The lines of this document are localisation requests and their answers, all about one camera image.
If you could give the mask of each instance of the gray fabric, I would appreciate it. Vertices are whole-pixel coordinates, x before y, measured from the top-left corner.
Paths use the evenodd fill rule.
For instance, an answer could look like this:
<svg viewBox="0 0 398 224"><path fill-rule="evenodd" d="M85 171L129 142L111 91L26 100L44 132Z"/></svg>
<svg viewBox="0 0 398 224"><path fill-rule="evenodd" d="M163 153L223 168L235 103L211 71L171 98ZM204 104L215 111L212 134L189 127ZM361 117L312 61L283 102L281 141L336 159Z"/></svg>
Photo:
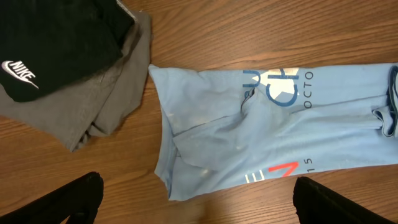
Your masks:
<svg viewBox="0 0 398 224"><path fill-rule="evenodd" d="M123 58L84 82L27 103L16 103L0 85L0 115L52 134L69 150L81 148L90 136L111 134L141 103L149 65L150 16L132 12L139 30L131 29ZM141 34L138 42L137 32Z"/></svg>

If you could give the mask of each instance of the wood grain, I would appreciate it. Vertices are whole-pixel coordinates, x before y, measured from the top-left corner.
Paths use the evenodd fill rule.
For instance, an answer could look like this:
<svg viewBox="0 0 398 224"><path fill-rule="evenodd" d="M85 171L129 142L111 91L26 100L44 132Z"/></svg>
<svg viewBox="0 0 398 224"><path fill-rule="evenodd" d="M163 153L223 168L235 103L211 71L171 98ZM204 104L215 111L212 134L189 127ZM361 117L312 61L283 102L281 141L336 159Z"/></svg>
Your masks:
<svg viewBox="0 0 398 224"><path fill-rule="evenodd" d="M152 63L197 70L398 62L396 0L125 0L151 14ZM48 134L0 117L0 215L95 170L105 182L96 223L298 223L296 177L168 202L154 175L161 140L152 80L112 136L69 153ZM398 166L308 175L398 222Z"/></svg>

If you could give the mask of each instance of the white star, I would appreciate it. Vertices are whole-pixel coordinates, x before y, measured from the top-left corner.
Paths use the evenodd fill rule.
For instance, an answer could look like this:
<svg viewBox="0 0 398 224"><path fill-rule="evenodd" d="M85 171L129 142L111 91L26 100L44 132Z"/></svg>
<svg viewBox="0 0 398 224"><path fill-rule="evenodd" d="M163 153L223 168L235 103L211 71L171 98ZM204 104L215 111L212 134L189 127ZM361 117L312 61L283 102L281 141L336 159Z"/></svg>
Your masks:
<svg viewBox="0 0 398 224"><path fill-rule="evenodd" d="M299 68L285 68L285 75L297 75ZM269 93L273 99L276 99L282 92L294 94L294 80L293 79L280 79L280 78L268 78L268 75L281 75L279 69L271 69L261 74L260 83L264 86L271 84Z"/></svg>

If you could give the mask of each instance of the black fabric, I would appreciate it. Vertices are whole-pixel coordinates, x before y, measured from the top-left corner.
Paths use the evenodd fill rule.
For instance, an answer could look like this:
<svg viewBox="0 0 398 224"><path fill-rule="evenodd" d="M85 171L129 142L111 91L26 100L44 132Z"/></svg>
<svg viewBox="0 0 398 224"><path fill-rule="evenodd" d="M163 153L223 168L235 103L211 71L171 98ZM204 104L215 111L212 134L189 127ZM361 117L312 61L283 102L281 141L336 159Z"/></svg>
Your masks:
<svg viewBox="0 0 398 224"><path fill-rule="evenodd" d="M133 23L115 0L0 1L0 84L32 101L105 70ZM22 63L23 80L11 75Z"/></svg>
<svg viewBox="0 0 398 224"><path fill-rule="evenodd" d="M0 217L1 224L94 223L104 196L104 182L96 172L79 179Z"/></svg>
<svg viewBox="0 0 398 224"><path fill-rule="evenodd" d="M392 224L370 210L327 187L299 177L294 187L293 204L301 224Z"/></svg>

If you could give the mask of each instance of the nike logo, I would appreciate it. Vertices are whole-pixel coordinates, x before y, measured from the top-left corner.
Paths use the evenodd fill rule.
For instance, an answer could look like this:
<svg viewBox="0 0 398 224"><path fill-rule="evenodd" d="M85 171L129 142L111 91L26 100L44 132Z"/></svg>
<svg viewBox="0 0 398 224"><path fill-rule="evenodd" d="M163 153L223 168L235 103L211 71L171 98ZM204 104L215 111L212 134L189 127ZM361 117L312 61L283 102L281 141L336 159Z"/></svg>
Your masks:
<svg viewBox="0 0 398 224"><path fill-rule="evenodd" d="M1 64L2 69L6 71L8 74L12 75L14 78L19 79L22 82L30 83L37 89L38 86L35 85L32 81L30 81L30 78L35 78L35 75L29 71L28 68L21 62L13 62L13 61L4 61Z"/></svg>

